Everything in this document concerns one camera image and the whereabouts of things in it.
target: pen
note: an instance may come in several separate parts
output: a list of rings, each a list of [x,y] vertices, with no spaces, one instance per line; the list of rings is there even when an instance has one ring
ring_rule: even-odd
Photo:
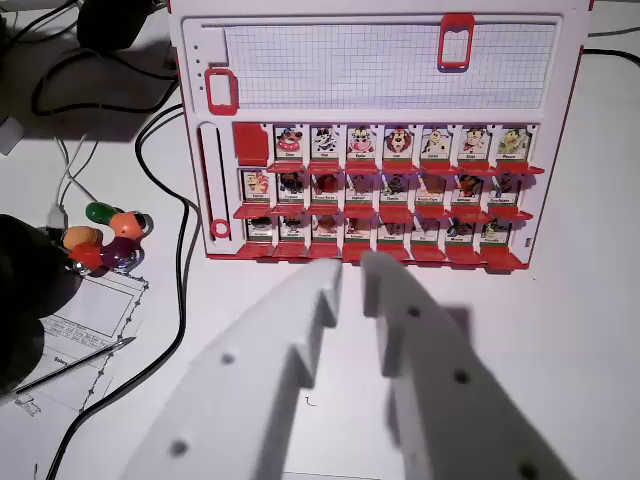
[[[26,385],[16,388],[15,390],[0,397],[0,407],[7,403],[12,402],[23,393],[27,393],[31,390],[35,390],[36,388],[42,387],[43,385],[49,382],[52,382],[54,380],[57,380],[58,378],[62,377],[63,375],[66,375],[67,373],[71,373],[72,371],[80,367],[83,367],[87,363],[90,363],[94,360],[105,357],[111,353],[117,352],[122,347],[129,345],[135,339],[136,337],[128,337],[128,338],[123,338],[122,340],[118,340],[117,342],[112,343],[111,345],[107,345],[106,347],[102,347],[96,350],[95,352],[90,353],[86,357],[82,357],[81,359],[76,360],[75,362],[71,362],[68,365],[65,365],[64,367],[59,368],[58,370],[55,370],[51,373],[47,373],[45,376],[40,377],[37,380],[34,380],[33,382],[29,382]]]

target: green game piece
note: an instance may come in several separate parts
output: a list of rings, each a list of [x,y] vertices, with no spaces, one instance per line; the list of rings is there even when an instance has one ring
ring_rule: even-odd
[[[84,213],[92,222],[99,223],[100,225],[109,225],[111,217],[118,213],[118,209],[106,203],[92,202],[87,205]]]

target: grid paper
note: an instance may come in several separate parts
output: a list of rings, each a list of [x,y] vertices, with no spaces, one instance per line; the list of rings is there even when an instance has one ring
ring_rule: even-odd
[[[451,33],[444,58],[464,58],[466,37]],[[437,69],[439,34],[439,25],[225,28],[240,108],[539,107],[555,24],[477,24],[464,73]]]

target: character card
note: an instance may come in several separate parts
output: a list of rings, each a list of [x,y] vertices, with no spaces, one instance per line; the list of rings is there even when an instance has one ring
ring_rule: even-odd
[[[315,203],[338,203],[338,174],[311,176],[311,201]]]
[[[376,156],[376,136],[370,125],[347,129],[347,159],[374,159]]]
[[[336,242],[338,240],[338,220],[335,215],[314,215],[311,238],[314,242]]]
[[[385,159],[411,160],[413,152],[413,134],[405,126],[387,127],[384,129],[384,151],[382,157]]]
[[[369,218],[348,218],[345,219],[344,241],[345,242],[368,242],[371,238],[371,219]]]
[[[404,223],[383,223],[379,221],[378,242],[402,243],[404,237]]]
[[[241,175],[246,202],[269,202],[269,177],[264,170],[242,170]]]
[[[473,175],[456,175],[457,188],[451,203],[457,205],[479,205],[483,181]]]
[[[475,231],[475,223],[464,223],[454,218],[452,225],[447,229],[447,238],[445,243],[473,243],[473,232]]]
[[[311,127],[311,158],[338,158],[339,135],[333,127]]]
[[[480,245],[507,245],[511,233],[511,223],[508,220],[494,218],[482,227]]]
[[[270,242],[273,235],[271,218],[261,217],[246,220],[247,240],[251,242]]]
[[[304,202],[304,177],[302,173],[278,173],[277,180],[279,202]]]
[[[304,242],[302,215],[279,217],[281,242]]]
[[[447,127],[424,127],[420,160],[442,162],[449,160],[453,135]]]
[[[373,175],[351,173],[346,179],[346,203],[371,203],[373,201]]]
[[[383,172],[380,203],[407,203],[408,196],[408,174]]]
[[[413,217],[413,228],[411,231],[411,243],[421,245],[436,245],[438,234],[440,233],[440,222],[433,218],[424,218],[419,213]]]
[[[503,173],[492,177],[493,188],[489,192],[489,205],[516,205],[520,194],[519,175]]]
[[[498,145],[497,160],[514,160],[525,162],[531,145],[531,134],[527,128],[502,127],[500,144]]]
[[[467,127],[462,129],[458,160],[485,161],[489,154],[491,136],[486,126]]]
[[[275,127],[276,159],[302,158],[302,132],[295,125]]]
[[[416,189],[416,205],[433,205],[444,202],[444,191],[447,182],[444,178],[427,173],[418,174]]]

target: white desk surface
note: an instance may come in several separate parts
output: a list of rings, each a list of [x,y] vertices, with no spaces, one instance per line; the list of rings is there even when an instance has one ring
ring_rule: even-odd
[[[164,15],[145,25],[143,39],[164,31]],[[592,31],[638,24],[640,5],[596,3]],[[640,32],[592,39],[586,46],[640,54]],[[5,66],[5,77],[18,75],[16,63]],[[639,82],[640,70],[630,62],[583,57],[529,270],[495,276],[409,267],[442,305],[468,311],[478,355],[582,480],[635,480],[640,471]],[[0,105],[28,104],[32,85],[3,88]],[[124,115],[110,118],[119,122]],[[75,141],[68,142],[70,150]],[[154,135],[144,154],[161,180],[196,200],[182,120]],[[0,158],[0,210],[42,225],[62,170],[50,139],[24,139]],[[181,206],[144,176],[133,140],[102,142],[79,179],[100,200],[147,212],[155,221],[143,242],[146,258],[135,271],[150,281],[138,312],[145,320],[139,340],[119,354],[115,386],[152,361],[176,332],[173,261]],[[88,223],[85,204],[71,188],[65,201],[71,224]],[[605,235],[611,229],[613,243]],[[87,471],[93,480],[117,478],[189,360],[298,268],[207,260],[199,238],[183,346],[143,386],[80,429],[58,478],[85,479]],[[317,387],[301,395],[287,470],[401,480],[401,457],[384,422],[387,382],[378,374],[374,324],[361,313],[359,268],[344,267],[343,285],[339,325],[326,334]],[[282,313],[295,314],[286,305]],[[307,395],[317,407],[305,405]]]

